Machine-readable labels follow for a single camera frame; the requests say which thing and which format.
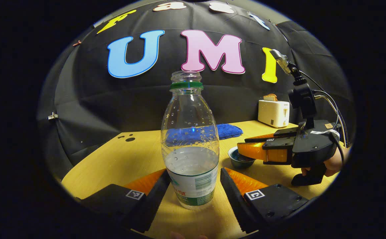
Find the human hand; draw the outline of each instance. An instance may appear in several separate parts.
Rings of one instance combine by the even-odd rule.
[[[350,147],[342,148],[343,155],[345,156],[344,163],[346,163],[350,149],[351,149]],[[342,168],[342,157],[340,156],[339,148],[336,148],[336,152],[334,153],[333,157],[324,161],[324,164],[327,168],[324,174],[326,177],[333,176],[335,173],[340,171],[340,169]],[[305,176],[307,172],[311,170],[311,168],[301,168],[301,170],[302,170],[302,175]]]
[[[170,233],[170,238],[171,239],[186,239],[183,235],[181,235],[177,232],[173,232],[173,231],[171,231],[171,233]],[[208,237],[204,236],[204,235],[200,235],[197,239],[208,239]]]

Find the bottle label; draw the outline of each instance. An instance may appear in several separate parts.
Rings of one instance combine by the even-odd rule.
[[[167,169],[178,199],[190,206],[199,206],[212,200],[217,181],[218,165],[210,171],[194,175],[180,175]]]

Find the wooden table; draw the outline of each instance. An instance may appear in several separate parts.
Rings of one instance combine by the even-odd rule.
[[[220,140],[219,170],[212,205],[201,211],[185,209],[178,203],[170,185],[150,229],[144,235],[158,239],[169,238],[170,231],[179,232],[186,239],[195,239],[201,234],[209,239],[234,239],[246,235],[240,229],[221,185],[220,168],[234,169],[228,150],[238,142],[244,142],[245,138],[273,133],[277,129],[259,121],[231,124],[241,128],[243,134],[240,137]],[[127,142],[126,139],[131,137],[135,140]],[[61,183],[70,194],[83,199],[109,184],[122,186],[162,168],[165,168],[165,164],[161,154],[160,130],[126,132],[111,139],[78,163]],[[317,185],[293,187],[290,182],[301,170],[290,165],[263,165],[261,160],[256,160],[250,168],[234,170],[266,185],[281,183],[308,199],[320,195],[337,176],[335,174],[332,177],[324,177]]]

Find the dark bowl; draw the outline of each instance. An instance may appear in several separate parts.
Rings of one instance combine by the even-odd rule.
[[[237,169],[249,168],[255,162],[255,159],[239,154],[237,147],[233,147],[228,151],[228,156],[231,159],[231,165]]]

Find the wire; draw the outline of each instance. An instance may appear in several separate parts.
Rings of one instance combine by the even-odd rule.
[[[337,122],[339,122],[339,108],[337,108],[337,105],[336,105],[336,102],[333,100],[333,98],[325,91],[318,91],[318,90],[312,90],[313,92],[320,92],[320,93],[323,93],[325,95],[327,95],[334,103],[334,106],[336,107],[336,123],[334,124],[334,127],[336,127],[337,125]]]
[[[331,103],[331,101],[326,96],[320,95],[320,94],[315,96],[315,99],[319,99],[319,98],[324,98],[330,104],[332,109],[336,112],[336,108],[334,107],[334,105]],[[339,119],[339,121],[340,121],[340,125],[342,126],[343,143],[345,144],[345,147],[346,147],[347,143],[346,143],[345,129],[344,129],[344,126],[343,126],[343,121],[342,121],[342,119]]]
[[[301,74],[303,74],[303,75],[305,75],[306,77],[308,77],[308,79],[310,79],[316,86],[318,86],[318,88],[320,88],[320,90],[322,90],[322,91],[324,91],[325,92],[325,90],[315,81],[315,80],[313,80],[310,76],[308,76],[305,72],[303,72],[303,71],[299,71]],[[340,115],[340,118],[342,119],[342,121],[343,122],[345,122],[345,120],[343,119],[343,116],[342,116],[342,114],[340,113],[340,111],[339,111],[339,109],[337,109],[337,112],[338,112],[338,114]],[[348,143],[347,142],[349,142],[349,136],[348,136],[348,129],[346,128],[346,124],[343,126],[344,127],[344,129],[345,129],[345,133],[346,134],[344,134],[345,136],[346,136],[346,141],[345,141],[345,147],[347,148],[348,147]]]
[[[343,150],[339,144],[339,141],[336,140],[336,137],[334,135],[335,134],[333,132],[330,132],[329,139],[337,145],[337,148],[339,149],[339,153],[340,153],[340,158],[342,159],[342,166],[343,166],[343,162],[345,161],[345,156],[343,155]]]
[[[300,73],[302,73],[302,74],[304,74],[306,77],[308,77],[312,82],[314,82],[314,84],[315,85],[317,85],[318,86],[318,88],[320,88],[320,90],[322,90],[322,91],[325,91],[325,90],[323,90],[323,88],[317,83],[317,82],[315,82],[311,77],[309,77],[307,74],[305,74],[303,71],[299,71]]]

